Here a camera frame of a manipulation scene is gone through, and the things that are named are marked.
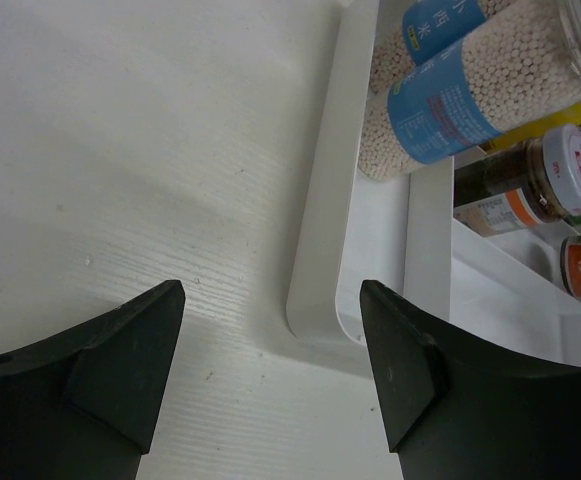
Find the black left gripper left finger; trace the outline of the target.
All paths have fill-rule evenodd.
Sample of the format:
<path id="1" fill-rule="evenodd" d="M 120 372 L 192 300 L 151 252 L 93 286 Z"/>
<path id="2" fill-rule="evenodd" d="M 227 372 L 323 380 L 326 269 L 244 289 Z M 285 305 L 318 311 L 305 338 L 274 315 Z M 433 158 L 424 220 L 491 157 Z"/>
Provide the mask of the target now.
<path id="1" fill-rule="evenodd" d="M 133 479 L 150 452 L 185 305 L 168 280 L 0 354 L 0 479 Z"/>

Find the small yellow label bottle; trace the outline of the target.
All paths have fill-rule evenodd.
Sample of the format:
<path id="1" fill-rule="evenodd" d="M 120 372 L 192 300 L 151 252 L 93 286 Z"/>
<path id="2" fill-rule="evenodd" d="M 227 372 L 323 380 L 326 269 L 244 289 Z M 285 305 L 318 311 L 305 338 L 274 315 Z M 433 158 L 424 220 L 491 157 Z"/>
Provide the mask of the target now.
<path id="1" fill-rule="evenodd" d="M 530 138 L 541 137 L 549 130 L 566 124 L 581 125 L 581 102 L 510 130 L 495 139 L 486 141 L 479 148 L 483 152 L 491 154 Z"/>

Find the blue label shaker jar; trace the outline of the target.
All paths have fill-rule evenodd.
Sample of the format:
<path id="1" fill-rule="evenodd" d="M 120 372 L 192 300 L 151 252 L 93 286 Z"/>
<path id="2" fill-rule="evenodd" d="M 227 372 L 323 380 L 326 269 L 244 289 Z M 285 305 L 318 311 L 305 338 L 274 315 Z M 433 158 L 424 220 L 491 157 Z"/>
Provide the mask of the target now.
<path id="1" fill-rule="evenodd" d="M 389 88 L 513 2 L 511 0 L 417 1 L 375 43 L 369 76 L 373 94 Z"/>
<path id="2" fill-rule="evenodd" d="M 515 1 L 367 104 L 358 167 L 384 181 L 581 102 L 581 1 Z"/>

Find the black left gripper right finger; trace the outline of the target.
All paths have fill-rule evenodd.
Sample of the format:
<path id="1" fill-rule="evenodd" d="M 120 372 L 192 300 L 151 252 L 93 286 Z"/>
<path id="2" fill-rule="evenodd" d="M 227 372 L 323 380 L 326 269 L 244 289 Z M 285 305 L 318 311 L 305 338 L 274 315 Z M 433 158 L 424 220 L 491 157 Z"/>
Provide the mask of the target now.
<path id="1" fill-rule="evenodd" d="M 498 346 L 376 280 L 362 323 L 406 479 L 581 479 L 581 367 Z"/>

